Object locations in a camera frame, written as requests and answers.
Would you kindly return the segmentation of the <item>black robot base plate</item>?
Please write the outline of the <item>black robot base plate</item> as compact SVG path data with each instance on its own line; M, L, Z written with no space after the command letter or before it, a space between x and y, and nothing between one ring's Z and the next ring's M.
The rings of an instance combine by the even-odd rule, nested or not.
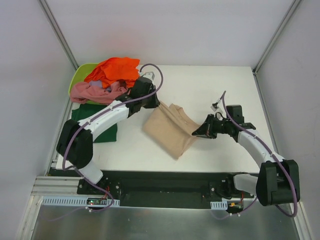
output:
M105 170L98 186L122 207L209 209L226 196L253 199L247 192L226 190L226 172L156 172Z

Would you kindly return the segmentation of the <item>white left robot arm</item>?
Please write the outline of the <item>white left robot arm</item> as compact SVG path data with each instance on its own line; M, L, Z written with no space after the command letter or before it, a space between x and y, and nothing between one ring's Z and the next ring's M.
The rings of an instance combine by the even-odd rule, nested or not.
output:
M69 119L63 125L56 151L89 180L88 188L96 195L105 191L106 183L102 171L93 162L93 143L103 132L141 108L155 109L160 105L153 78L151 72L145 73L107 107L79 121Z

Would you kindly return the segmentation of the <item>beige t-shirt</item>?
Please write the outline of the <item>beige t-shirt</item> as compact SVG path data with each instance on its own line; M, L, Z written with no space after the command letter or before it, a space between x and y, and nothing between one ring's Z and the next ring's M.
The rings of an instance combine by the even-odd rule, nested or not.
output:
M200 127L181 106L160 102L142 130L174 159L179 159L197 140L192 133Z

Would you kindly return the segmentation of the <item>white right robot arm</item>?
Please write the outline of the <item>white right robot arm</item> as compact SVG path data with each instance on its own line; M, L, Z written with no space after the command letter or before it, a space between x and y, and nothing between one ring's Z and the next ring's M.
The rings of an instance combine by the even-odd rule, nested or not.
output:
M220 111L207 115L204 123L192 135L205 139L229 135L259 165L259 173L257 176L245 172L231 173L222 187L223 191L233 198L242 192L249 193L257 196L263 206L296 204L300 200L298 164L268 148L258 137L256 127L245 122L241 105L228 105L226 110L226 117Z

